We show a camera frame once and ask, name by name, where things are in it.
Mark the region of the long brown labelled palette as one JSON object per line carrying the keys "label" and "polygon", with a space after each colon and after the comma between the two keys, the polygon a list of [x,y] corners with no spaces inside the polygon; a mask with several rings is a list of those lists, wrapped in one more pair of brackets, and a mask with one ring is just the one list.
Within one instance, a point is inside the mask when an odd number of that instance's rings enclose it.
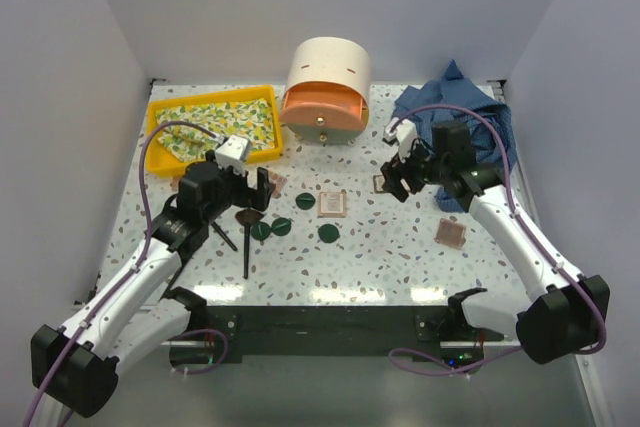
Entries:
{"label": "long brown labelled palette", "polygon": [[374,184],[374,192],[375,193],[385,193],[385,178],[383,175],[375,175],[373,177],[373,184]]}

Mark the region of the square peach compact labelled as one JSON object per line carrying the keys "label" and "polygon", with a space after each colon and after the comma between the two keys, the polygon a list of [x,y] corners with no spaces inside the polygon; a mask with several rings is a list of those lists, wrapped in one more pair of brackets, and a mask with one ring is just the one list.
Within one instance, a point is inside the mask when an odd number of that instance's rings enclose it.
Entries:
{"label": "square peach compact labelled", "polygon": [[318,216],[320,218],[344,218],[347,215],[346,193],[321,192],[318,196]]}

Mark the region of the round cream drawer organizer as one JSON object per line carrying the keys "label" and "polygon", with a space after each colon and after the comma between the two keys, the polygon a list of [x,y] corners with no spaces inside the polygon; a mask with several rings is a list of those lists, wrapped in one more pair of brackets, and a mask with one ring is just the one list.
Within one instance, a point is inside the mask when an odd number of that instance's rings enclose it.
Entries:
{"label": "round cream drawer organizer", "polygon": [[[314,37],[295,50],[280,109],[280,120],[300,138],[323,145],[347,144],[369,121],[371,61],[359,44],[338,37]],[[326,103],[361,97],[362,108]]]}

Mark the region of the long clear brown eyeshadow palette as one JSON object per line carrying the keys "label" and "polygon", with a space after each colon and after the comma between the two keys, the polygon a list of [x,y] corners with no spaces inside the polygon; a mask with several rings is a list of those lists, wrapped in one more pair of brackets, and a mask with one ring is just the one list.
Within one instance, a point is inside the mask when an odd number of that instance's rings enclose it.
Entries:
{"label": "long clear brown eyeshadow palette", "polygon": [[362,108],[362,98],[358,96],[330,98],[326,103],[345,110],[359,110]]}

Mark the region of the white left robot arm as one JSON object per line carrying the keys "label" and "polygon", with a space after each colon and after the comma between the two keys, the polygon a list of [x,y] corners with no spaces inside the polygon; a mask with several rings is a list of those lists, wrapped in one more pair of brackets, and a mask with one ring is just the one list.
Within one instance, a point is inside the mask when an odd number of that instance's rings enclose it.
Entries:
{"label": "white left robot arm", "polygon": [[30,425],[36,415],[51,426],[66,422],[39,407],[43,397],[89,418],[105,406],[130,364],[172,337],[200,337],[207,327],[204,300],[184,288],[170,290],[161,303],[171,320],[151,326],[133,317],[162,282],[182,272],[218,217],[231,207],[264,212],[274,190],[265,168],[258,168],[257,184],[250,186],[247,173],[230,165],[191,164],[111,281],[60,327],[44,325],[32,336],[37,392],[23,423]]}

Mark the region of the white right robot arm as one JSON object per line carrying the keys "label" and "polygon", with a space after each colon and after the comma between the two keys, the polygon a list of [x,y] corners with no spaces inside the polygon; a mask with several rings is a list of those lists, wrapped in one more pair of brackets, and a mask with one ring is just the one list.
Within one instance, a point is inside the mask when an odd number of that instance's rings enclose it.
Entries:
{"label": "white right robot arm", "polygon": [[538,364],[604,345],[607,283],[599,275],[585,276],[568,261],[516,201],[501,170],[477,161],[465,124],[437,123],[431,142],[425,142],[414,123],[394,118],[383,139],[397,148],[381,169],[384,190],[406,201],[428,184],[441,186],[491,235],[530,301],[518,307],[492,299],[484,288],[456,294],[445,316],[452,337],[466,340],[488,329],[517,339]]}

